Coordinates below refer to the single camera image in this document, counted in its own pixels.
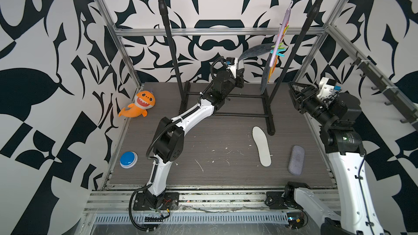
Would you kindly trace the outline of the dark grey felt insole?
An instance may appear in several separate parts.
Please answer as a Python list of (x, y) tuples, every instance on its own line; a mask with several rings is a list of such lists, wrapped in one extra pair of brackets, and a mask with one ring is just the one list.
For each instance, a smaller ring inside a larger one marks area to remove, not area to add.
[(271, 50), (274, 50), (275, 44), (269, 43), (269, 44), (261, 44), (256, 45), (248, 50), (244, 51), (240, 57), (238, 58), (239, 61), (250, 58), (250, 57), (258, 57), (260, 55), (270, 53)]

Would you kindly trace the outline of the lilac round clip hanger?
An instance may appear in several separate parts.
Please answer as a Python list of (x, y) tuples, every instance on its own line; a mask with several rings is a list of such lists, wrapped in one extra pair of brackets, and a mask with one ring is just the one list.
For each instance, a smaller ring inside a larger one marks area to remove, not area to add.
[(292, 10), (294, 1), (295, 0), (291, 0), (290, 5), (288, 6), (285, 12), (284, 19), (281, 23), (279, 33), (277, 34), (277, 39), (275, 42), (274, 49), (271, 51), (272, 57), (270, 60), (270, 67), (274, 66), (276, 56), (283, 56), (282, 52), (285, 50), (285, 48), (283, 47), (283, 39), (288, 29), (288, 23), (291, 17), (291, 10)]

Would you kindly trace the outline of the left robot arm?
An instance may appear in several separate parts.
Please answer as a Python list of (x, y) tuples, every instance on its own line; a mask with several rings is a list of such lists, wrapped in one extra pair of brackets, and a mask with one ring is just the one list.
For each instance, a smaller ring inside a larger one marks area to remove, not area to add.
[[(214, 64), (218, 63), (225, 69), (214, 73)], [(176, 117), (161, 119), (147, 149), (146, 157), (153, 161), (153, 167), (143, 193), (152, 208), (159, 208), (162, 204), (172, 163), (183, 152), (186, 134), (205, 118), (217, 112), (232, 90), (243, 88), (244, 61), (220, 57), (214, 64), (210, 67), (212, 82), (199, 94), (198, 103)]]

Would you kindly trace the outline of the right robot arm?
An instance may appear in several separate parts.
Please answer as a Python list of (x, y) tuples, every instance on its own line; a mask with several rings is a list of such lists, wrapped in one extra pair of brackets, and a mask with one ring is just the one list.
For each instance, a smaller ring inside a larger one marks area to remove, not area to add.
[(340, 214), (336, 214), (309, 188), (295, 188), (294, 201), (323, 235), (382, 235), (366, 177), (366, 150), (353, 125), (361, 114), (357, 97), (330, 85), (290, 82), (292, 103), (301, 114), (320, 124), (320, 139), (337, 182)]

